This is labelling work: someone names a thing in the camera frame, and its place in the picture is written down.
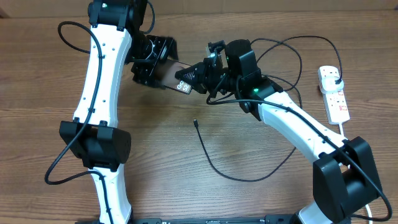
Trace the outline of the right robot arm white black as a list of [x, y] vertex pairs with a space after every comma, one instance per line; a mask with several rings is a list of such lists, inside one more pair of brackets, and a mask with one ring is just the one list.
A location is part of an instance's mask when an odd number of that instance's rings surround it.
[[230, 92], [246, 113], [288, 139], [313, 167], [314, 201], [287, 217], [289, 223], [349, 223], [358, 211], [384, 198], [372, 150], [363, 138], [346, 139], [297, 106], [257, 66], [248, 40], [209, 44], [202, 62], [178, 71], [177, 79], [206, 94]]

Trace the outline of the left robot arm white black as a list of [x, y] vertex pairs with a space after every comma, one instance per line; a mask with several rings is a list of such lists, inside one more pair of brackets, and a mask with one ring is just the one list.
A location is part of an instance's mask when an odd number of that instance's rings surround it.
[[161, 88], [156, 66], [177, 55], [171, 37], [142, 31], [149, 1], [93, 1], [88, 6], [89, 62], [80, 102], [71, 121], [60, 123], [67, 151], [80, 159], [95, 183], [99, 223], [132, 223], [124, 166], [131, 135], [118, 128], [119, 87], [125, 65], [132, 64], [134, 81]]

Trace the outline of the white power strip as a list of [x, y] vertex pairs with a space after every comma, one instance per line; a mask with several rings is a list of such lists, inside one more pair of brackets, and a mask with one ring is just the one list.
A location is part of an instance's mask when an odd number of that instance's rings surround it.
[[[324, 65], [318, 69], [320, 87], [321, 77], [338, 77], [339, 71], [336, 67]], [[343, 124], [350, 120], [348, 106], [343, 89], [330, 94], [322, 94], [326, 109], [326, 115], [330, 124]]]

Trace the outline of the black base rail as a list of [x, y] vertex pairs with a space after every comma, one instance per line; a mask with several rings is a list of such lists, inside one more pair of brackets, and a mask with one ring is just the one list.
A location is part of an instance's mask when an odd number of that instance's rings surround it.
[[289, 224], [292, 214], [266, 215], [241, 218], [189, 218], [163, 220], [161, 218], [130, 219], [127, 224]]

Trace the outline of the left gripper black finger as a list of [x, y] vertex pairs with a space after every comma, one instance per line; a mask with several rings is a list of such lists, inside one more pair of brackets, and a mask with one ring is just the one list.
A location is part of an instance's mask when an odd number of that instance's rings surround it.
[[156, 80], [156, 79], [151, 79], [151, 78], [147, 79], [146, 80], [146, 85], [151, 87], [151, 88], [158, 88], [158, 89], [161, 89], [161, 90], [165, 90], [166, 89], [165, 85], [163, 85], [160, 80]]
[[178, 60], [177, 41], [175, 39], [167, 39], [163, 53], [163, 59], [170, 57], [173, 60]]

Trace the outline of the white charger plug adapter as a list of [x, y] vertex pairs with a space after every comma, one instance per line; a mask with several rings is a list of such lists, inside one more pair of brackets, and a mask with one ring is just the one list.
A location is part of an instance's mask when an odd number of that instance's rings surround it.
[[344, 82], [340, 81], [338, 77], [321, 77], [320, 79], [320, 91], [323, 94], [330, 94], [341, 91], [344, 88]]

